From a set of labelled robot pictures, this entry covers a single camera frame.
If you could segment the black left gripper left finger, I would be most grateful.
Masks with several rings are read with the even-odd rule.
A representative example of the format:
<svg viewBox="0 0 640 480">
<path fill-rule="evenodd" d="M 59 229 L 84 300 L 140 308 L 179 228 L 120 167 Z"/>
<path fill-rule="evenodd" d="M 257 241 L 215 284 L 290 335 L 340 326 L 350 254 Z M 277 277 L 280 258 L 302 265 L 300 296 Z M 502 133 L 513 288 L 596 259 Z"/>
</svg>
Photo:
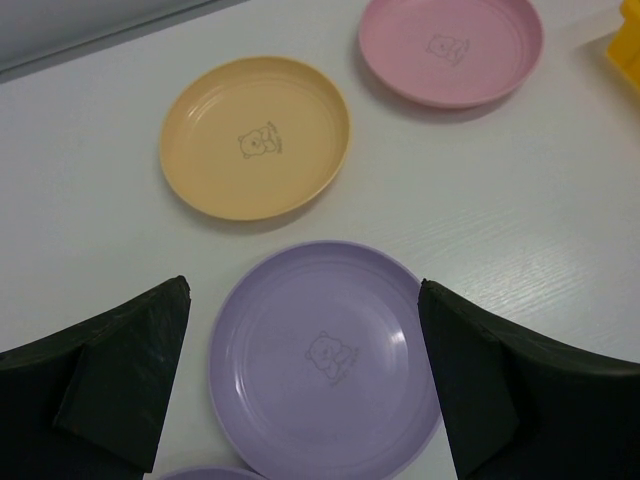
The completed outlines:
<svg viewBox="0 0 640 480">
<path fill-rule="evenodd" d="M 177 276 L 1 355 L 4 479 L 141 479 L 152 471 L 188 325 Z"/>
</svg>

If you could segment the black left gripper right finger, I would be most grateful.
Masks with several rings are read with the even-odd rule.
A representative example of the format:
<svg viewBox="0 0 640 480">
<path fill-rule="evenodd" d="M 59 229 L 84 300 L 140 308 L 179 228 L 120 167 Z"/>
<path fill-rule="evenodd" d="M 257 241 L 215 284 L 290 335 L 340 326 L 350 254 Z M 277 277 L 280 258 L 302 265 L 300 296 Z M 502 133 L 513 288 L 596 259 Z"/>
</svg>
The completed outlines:
<svg viewBox="0 0 640 480">
<path fill-rule="evenodd" d="M 460 479 L 636 479 L 639 366 L 492 314 L 430 280 L 421 329 Z"/>
</svg>

